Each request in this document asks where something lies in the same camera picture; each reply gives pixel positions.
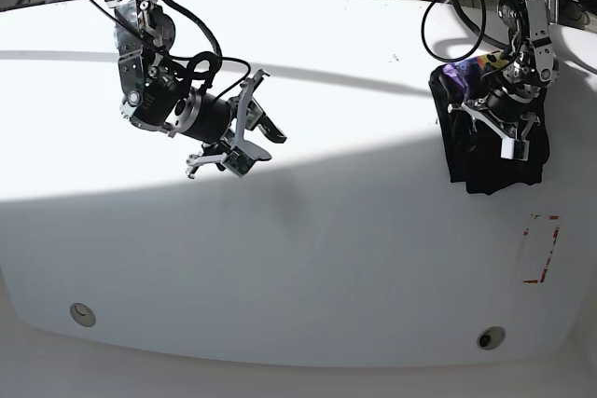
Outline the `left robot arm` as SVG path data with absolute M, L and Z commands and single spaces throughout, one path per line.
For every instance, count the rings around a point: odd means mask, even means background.
M 508 29 L 507 43 L 443 67 L 459 91 L 447 111 L 466 116 L 472 128 L 483 124 L 496 134 L 502 158 L 525 161 L 529 135 L 541 123 L 536 107 L 559 70 L 548 6 L 545 0 L 499 0 L 497 15 Z

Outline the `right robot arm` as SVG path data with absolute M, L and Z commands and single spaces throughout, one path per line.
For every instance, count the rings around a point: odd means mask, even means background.
M 286 140 L 254 97 L 267 72 L 248 70 L 236 82 L 241 91 L 235 96 L 226 91 L 213 95 L 215 76 L 229 59 L 198 16 L 174 0 L 104 1 L 114 11 L 123 91 L 120 113 L 126 120 L 140 130 L 201 142 L 201 149 L 187 157 L 188 178 L 209 164 L 243 177 L 256 163 L 271 160 L 267 150 L 244 136 L 260 130 L 274 144 Z M 175 24 L 165 7 L 195 23 L 210 49 L 175 57 Z

